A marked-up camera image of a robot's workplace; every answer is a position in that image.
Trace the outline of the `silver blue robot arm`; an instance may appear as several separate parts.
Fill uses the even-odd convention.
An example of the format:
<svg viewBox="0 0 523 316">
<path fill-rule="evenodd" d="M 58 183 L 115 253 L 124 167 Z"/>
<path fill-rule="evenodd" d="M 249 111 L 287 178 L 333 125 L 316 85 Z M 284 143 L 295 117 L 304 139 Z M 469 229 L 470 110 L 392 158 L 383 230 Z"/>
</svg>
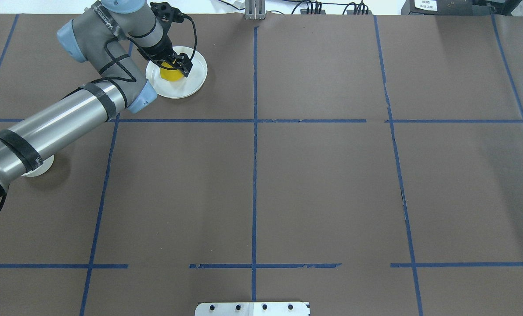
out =
<svg viewBox="0 0 523 316">
<path fill-rule="evenodd" d="M 119 43 L 131 41 L 147 61 L 188 76 L 192 56 L 177 54 L 168 36 L 173 23 L 190 17 L 167 2 L 97 0 L 57 32 L 77 62 L 90 62 L 97 80 L 79 86 L 48 108 L 0 131 L 0 200 L 12 181 L 123 110 L 132 113 L 158 96 L 151 82 Z"/>
</svg>

